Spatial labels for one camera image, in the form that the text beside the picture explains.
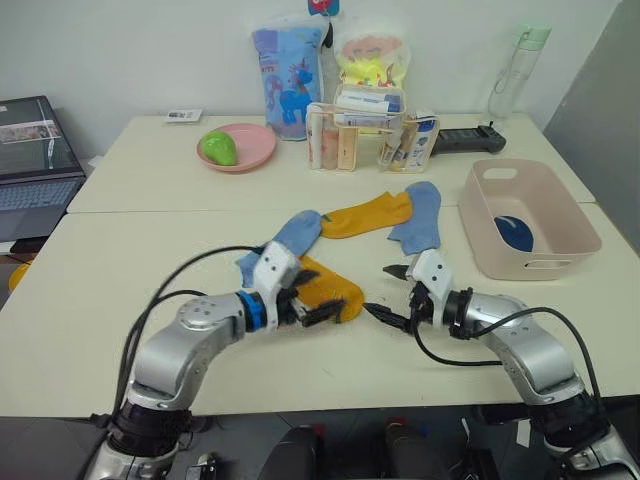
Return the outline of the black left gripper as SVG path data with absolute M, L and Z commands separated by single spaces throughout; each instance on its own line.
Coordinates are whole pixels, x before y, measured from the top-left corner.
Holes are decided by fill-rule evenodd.
M 308 284 L 319 276 L 320 273 L 316 270 L 302 269 L 292 281 L 291 288 L 283 289 L 278 293 L 276 307 L 279 326 L 299 323 L 308 328 L 327 320 L 340 322 L 346 306 L 343 299 L 328 300 L 312 309 L 299 299 L 299 292 L 296 288 Z

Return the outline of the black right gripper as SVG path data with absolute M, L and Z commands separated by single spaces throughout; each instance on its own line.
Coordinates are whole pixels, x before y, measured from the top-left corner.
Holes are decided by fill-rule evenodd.
M 383 271 L 397 279 L 406 281 L 409 278 L 409 266 L 394 264 L 385 266 Z M 388 306 L 366 302 L 364 309 L 380 322 L 399 329 L 404 333 L 412 334 L 414 330 L 423 322 L 433 323 L 433 301 L 429 297 L 428 288 L 417 282 L 411 290 L 409 308 L 410 315 L 406 318 L 393 312 Z

